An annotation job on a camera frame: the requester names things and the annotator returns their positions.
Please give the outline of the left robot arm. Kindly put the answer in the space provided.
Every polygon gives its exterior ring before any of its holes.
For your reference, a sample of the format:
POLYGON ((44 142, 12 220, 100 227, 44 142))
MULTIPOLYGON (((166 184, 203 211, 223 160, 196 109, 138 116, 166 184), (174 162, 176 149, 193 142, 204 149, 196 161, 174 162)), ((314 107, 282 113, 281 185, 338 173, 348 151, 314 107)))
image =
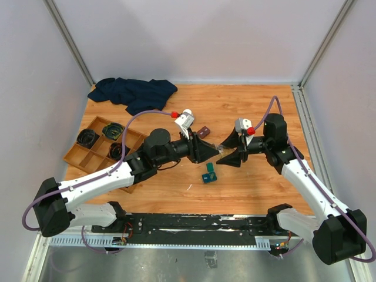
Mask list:
POLYGON ((156 175, 163 164, 184 157, 192 163, 203 163, 218 154, 215 145, 201 140, 195 132, 172 141, 166 129, 155 129, 137 151, 112 166, 60 183, 53 177, 44 180, 28 209, 34 211, 39 224, 36 230, 44 237, 89 225, 106 226, 117 233, 125 228, 126 218, 112 204, 87 205, 88 200, 143 182, 156 175))

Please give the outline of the teal pill box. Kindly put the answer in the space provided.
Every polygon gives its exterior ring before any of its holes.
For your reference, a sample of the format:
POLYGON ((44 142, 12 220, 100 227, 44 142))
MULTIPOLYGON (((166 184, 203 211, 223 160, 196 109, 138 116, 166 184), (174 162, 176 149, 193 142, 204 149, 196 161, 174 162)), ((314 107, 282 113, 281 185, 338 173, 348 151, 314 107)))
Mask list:
POLYGON ((217 175, 214 171, 214 165, 212 162, 206 164, 207 172, 202 174, 202 180, 204 184, 212 183, 217 180, 217 175))

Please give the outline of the clear jar of yellow pills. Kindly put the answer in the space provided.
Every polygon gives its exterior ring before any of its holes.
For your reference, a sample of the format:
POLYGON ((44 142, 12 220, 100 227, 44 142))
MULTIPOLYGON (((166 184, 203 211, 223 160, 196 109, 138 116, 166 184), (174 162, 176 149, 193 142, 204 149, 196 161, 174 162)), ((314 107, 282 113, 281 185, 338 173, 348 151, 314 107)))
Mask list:
POLYGON ((223 145, 218 145, 217 150, 219 151, 220 158, 224 158, 230 154, 232 154, 236 149, 235 148, 229 148, 223 145))

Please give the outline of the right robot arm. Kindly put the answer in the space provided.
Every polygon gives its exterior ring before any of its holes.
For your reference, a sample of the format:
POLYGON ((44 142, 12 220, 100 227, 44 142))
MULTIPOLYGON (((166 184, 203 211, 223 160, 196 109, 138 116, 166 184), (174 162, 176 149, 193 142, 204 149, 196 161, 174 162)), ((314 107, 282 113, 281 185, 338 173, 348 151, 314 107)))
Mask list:
POLYGON ((297 189, 315 215, 311 218, 288 204, 281 204, 268 210, 267 230, 273 235, 287 230, 300 236, 312 244, 318 258, 327 265, 364 253, 365 214, 351 210, 325 187, 292 145, 284 117, 278 113, 268 114, 263 135, 255 133, 250 120, 237 119, 232 133, 221 143, 233 152, 217 164, 240 167, 249 155, 265 154, 267 162, 297 189))

